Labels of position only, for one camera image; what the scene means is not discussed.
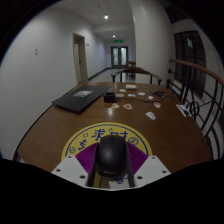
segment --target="wooden table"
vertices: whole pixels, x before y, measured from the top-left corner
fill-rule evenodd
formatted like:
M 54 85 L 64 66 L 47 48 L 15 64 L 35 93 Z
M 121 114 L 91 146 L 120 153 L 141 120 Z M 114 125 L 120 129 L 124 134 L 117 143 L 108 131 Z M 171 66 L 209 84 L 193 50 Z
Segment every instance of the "wooden table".
M 109 91 L 119 92 L 127 83 L 82 83 L 83 85 L 110 86 Z M 149 142 L 154 155 L 173 173 L 187 166 L 210 161 L 210 154 L 205 138 L 193 118 L 184 117 L 177 109 L 180 104 L 177 97 L 166 87 L 150 84 L 137 84 L 137 90 L 127 90 L 136 98 L 147 100 L 154 91 L 164 92 L 167 97 L 161 102 L 161 108 L 153 103 L 137 100 L 120 99 L 118 109 L 111 109 L 110 103 L 104 103 L 103 96 L 98 98 L 81 115 L 51 106 L 25 136 L 18 153 L 27 164 L 37 166 L 48 172 L 61 162 L 61 155 L 70 137 L 86 126 L 100 122 L 117 122 L 131 126 L 139 131 Z M 122 105 L 130 103 L 132 110 Z M 153 112 L 156 120 L 151 120 L 145 113 Z

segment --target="white wall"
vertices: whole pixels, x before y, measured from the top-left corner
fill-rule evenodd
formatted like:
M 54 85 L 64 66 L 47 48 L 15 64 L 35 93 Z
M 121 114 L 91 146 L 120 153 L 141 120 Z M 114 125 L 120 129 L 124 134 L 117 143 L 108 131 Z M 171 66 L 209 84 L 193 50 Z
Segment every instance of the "white wall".
M 23 135 L 50 105 L 77 85 L 72 34 L 85 36 L 88 77 L 106 68 L 105 41 L 73 14 L 47 9 L 14 40 L 0 70 L 0 149 L 12 159 Z
M 219 57 L 218 52 L 216 51 L 214 45 L 209 40 L 207 35 L 203 32 L 203 30 L 193 20 L 186 19 L 186 20 L 176 22 L 176 23 L 172 24 L 172 28 L 173 28 L 173 33 L 174 34 L 180 33 L 180 32 L 185 32 L 185 31 L 198 31 L 200 36 L 201 36 L 201 39 L 202 39 L 202 42 L 203 42 L 203 45 L 204 45 L 204 49 L 205 49 L 206 68 L 211 70 L 212 72 L 214 72 L 218 76 L 220 76 L 222 79 L 224 79 L 223 64 L 222 64 L 221 58 Z M 178 81 L 175 81 L 174 83 L 177 86 L 181 87 L 181 84 Z M 214 87 L 215 87 L 214 79 L 210 78 L 207 75 L 206 76 L 205 90 L 208 91 L 211 95 L 213 95 Z M 191 102 L 192 98 L 191 98 L 190 94 L 188 95 L 187 99 Z M 206 94 L 204 94 L 202 99 L 196 97 L 195 100 L 197 102 L 199 102 L 200 105 L 202 105 L 203 103 L 206 103 L 206 102 L 210 101 L 211 99 L 209 97 L 207 97 Z M 202 115 L 202 117 L 204 119 L 206 118 L 206 115 L 208 113 L 210 105 L 211 104 L 201 108 L 200 114 Z M 206 125 L 204 133 L 206 133 L 206 131 L 208 130 L 208 127 L 211 124 L 212 119 L 214 118 L 214 114 L 215 114 L 215 109 L 213 110 L 213 114 L 212 114 L 211 118 L 209 119 L 208 124 Z M 197 123 L 198 123 L 199 127 L 201 127 L 202 122 L 200 121 L 200 118 L 197 119 Z M 214 128 L 215 128 L 215 131 L 217 132 L 218 139 L 222 140 L 223 139 L 222 130 L 220 128 L 220 124 L 219 124 L 218 121 L 215 123 Z M 215 159 L 217 159 L 215 139 L 214 139 L 212 134 L 210 134 L 209 137 L 211 138 L 212 147 L 214 148 L 214 157 L 215 157 Z M 221 141 L 221 145 L 220 145 L 221 155 L 223 153 L 223 146 L 224 146 L 223 141 Z
M 107 54 L 107 67 L 110 68 L 111 65 L 111 47 L 114 46 L 128 46 L 128 60 L 136 61 L 136 45 L 135 39 L 123 40 L 123 43 L 115 43 L 114 41 L 107 41 L 106 44 L 106 54 Z
M 135 26 L 136 66 L 160 76 L 166 84 L 169 59 L 175 57 L 175 41 L 170 20 L 155 0 L 130 0 Z M 138 74 L 136 82 L 149 83 Z

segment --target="door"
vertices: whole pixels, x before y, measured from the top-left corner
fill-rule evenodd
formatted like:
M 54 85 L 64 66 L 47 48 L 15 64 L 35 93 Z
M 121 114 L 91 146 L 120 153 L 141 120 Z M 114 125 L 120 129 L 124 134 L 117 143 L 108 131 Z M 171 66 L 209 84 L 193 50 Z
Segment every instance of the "door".
M 112 68 L 126 68 L 128 62 L 128 47 L 111 47 Z
M 81 71 L 80 71 L 80 59 L 79 59 L 79 45 L 74 44 L 74 59 L 75 59 L 75 72 L 78 84 L 82 82 Z

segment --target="white device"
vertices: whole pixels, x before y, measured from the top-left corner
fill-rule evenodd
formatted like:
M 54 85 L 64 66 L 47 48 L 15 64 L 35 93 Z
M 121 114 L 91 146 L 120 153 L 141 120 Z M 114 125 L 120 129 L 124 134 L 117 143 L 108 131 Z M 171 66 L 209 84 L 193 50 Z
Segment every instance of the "white device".
M 51 173 L 83 188 L 91 188 L 86 186 L 88 173 L 84 170 L 75 156 L 66 156 Z M 134 175 L 134 188 L 144 187 L 145 185 L 166 177 L 169 174 L 171 173 L 157 156 L 149 156 Z M 101 188 L 91 189 L 107 191 L 134 189 L 129 188 L 127 178 L 124 178 L 121 181 L 112 181 L 107 178 L 103 178 L 102 182 Z

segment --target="chair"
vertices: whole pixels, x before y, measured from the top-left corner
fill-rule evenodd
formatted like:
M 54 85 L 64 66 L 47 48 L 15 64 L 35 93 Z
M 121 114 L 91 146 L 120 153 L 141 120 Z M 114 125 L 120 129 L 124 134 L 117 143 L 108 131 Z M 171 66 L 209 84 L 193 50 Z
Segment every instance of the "chair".
M 115 82 L 116 75 L 120 74 L 120 82 L 122 82 L 122 73 L 139 73 L 139 74 L 150 75 L 151 76 L 150 84 L 152 84 L 152 77 L 157 79 L 158 85 L 160 85 L 160 83 L 162 81 L 162 78 L 160 78 L 159 76 L 153 75 L 150 72 L 144 70 L 143 68 L 139 68 L 139 67 L 127 67 L 122 71 L 116 72 L 115 74 L 111 74 L 112 81 Z

